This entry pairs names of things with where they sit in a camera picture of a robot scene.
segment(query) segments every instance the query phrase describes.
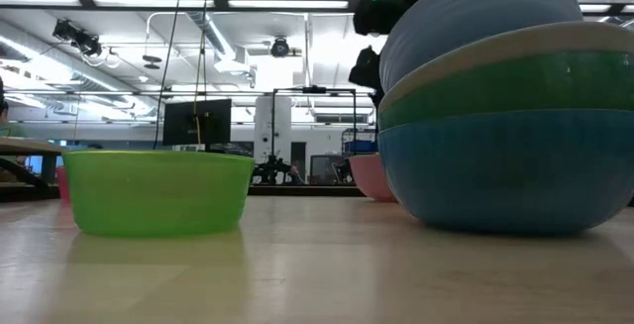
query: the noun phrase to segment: desk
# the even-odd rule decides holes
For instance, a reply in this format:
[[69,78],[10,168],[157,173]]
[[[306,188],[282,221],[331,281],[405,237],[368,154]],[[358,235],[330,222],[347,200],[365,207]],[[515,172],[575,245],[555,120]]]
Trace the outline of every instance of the desk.
[[45,141],[0,137],[0,156],[43,156],[42,180],[47,184],[55,182],[57,156],[64,148]]
[[362,198],[250,197],[241,231],[81,234],[0,207],[0,323],[633,323],[634,209],[580,236],[421,226]]

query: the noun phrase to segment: security camera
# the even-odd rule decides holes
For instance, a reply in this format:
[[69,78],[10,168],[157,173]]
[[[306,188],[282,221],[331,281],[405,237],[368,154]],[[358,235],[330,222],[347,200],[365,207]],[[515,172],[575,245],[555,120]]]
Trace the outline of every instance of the security camera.
[[273,55],[273,57],[285,57],[288,55],[288,53],[290,53],[290,47],[288,46],[288,43],[286,42],[286,38],[285,37],[275,38],[275,42],[273,43],[273,46],[270,48],[270,54]]

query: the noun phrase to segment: ceiling light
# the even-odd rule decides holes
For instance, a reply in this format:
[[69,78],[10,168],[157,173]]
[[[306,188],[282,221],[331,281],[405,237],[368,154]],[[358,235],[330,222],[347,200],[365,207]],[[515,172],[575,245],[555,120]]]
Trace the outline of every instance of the ceiling light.
[[79,0],[0,0],[0,5],[77,7],[81,6],[81,2]]
[[211,0],[94,0],[98,7],[124,7],[124,8],[207,8],[215,6]]
[[610,5],[600,5],[600,4],[596,4],[596,5],[581,4],[579,5],[579,7],[581,8],[582,12],[586,12],[586,13],[602,13],[602,12],[607,12],[607,10],[610,9]]
[[55,90],[28,90],[28,91],[7,91],[4,92],[7,95],[20,95],[20,94],[33,94],[33,95],[65,95],[66,91]]
[[29,95],[9,95],[6,97],[6,99],[9,101],[21,103],[26,106],[37,107],[37,108],[47,108],[45,104],[30,97]]
[[231,0],[229,7],[232,8],[348,8],[348,1],[328,1],[328,0]]
[[40,80],[42,84],[46,85],[81,85],[81,80]]
[[122,96],[132,95],[132,91],[80,91],[81,95],[104,95],[104,96]]

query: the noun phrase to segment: white bowl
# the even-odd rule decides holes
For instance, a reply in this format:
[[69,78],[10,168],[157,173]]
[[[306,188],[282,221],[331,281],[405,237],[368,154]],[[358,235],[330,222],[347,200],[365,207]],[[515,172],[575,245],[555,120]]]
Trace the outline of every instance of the white bowl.
[[472,42],[526,27],[580,22],[577,0],[420,0],[392,29],[380,58],[389,91],[418,66]]

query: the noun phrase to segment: ceiling beam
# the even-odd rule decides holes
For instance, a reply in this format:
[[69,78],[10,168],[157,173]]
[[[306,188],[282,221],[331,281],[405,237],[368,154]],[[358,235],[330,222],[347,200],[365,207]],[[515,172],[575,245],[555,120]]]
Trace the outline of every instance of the ceiling beam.
[[[175,12],[177,0],[0,0],[0,9]],[[181,0],[180,12],[354,13],[359,0]],[[634,4],[580,3],[586,17],[634,16]]]

